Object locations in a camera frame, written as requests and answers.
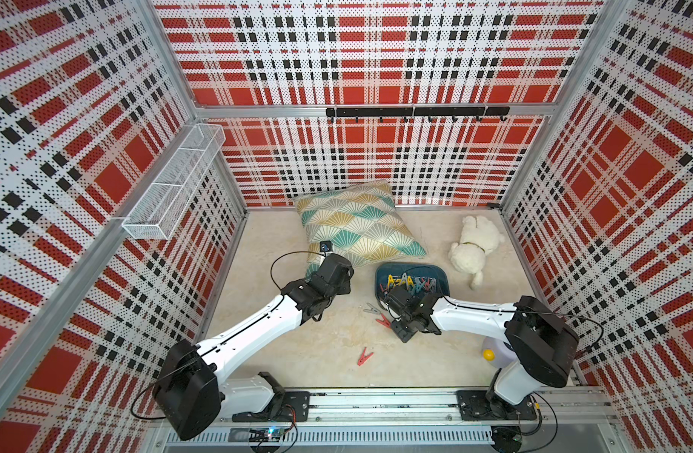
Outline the grey clothespin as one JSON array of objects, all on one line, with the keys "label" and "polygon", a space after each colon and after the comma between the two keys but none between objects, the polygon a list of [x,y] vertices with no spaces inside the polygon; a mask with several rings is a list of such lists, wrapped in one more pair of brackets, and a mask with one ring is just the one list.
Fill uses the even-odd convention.
[{"label": "grey clothespin", "polygon": [[401,277],[401,284],[404,285],[407,290],[410,290],[410,288],[413,286],[412,277],[404,273]]},{"label": "grey clothespin", "polygon": [[365,313],[372,313],[374,315],[381,315],[381,311],[377,309],[375,306],[372,304],[368,304],[367,307],[363,310]]}]

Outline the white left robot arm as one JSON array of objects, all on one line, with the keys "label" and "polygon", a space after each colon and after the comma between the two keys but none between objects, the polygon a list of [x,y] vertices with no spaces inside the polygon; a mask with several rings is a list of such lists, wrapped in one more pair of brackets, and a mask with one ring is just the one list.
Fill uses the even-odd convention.
[{"label": "white left robot arm", "polygon": [[230,330],[197,344],[182,340],[173,345],[152,396],[178,438],[191,440],[220,418],[295,422],[297,409],[269,373],[250,379],[235,379],[233,373],[278,337],[319,320],[336,296],[349,294],[353,274],[348,259],[331,254],[310,277],[286,284],[271,302]]}]

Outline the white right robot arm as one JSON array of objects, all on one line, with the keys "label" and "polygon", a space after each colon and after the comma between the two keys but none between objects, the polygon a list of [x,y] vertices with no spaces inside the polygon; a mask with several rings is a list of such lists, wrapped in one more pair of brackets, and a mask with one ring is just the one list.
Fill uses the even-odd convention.
[{"label": "white right robot arm", "polygon": [[417,333],[463,331],[509,345],[515,357],[498,369],[489,399],[517,406],[542,387],[567,385],[578,334],[533,296],[512,304],[485,304],[439,293],[411,294],[398,286],[382,304],[393,315],[392,331],[404,343]]}]

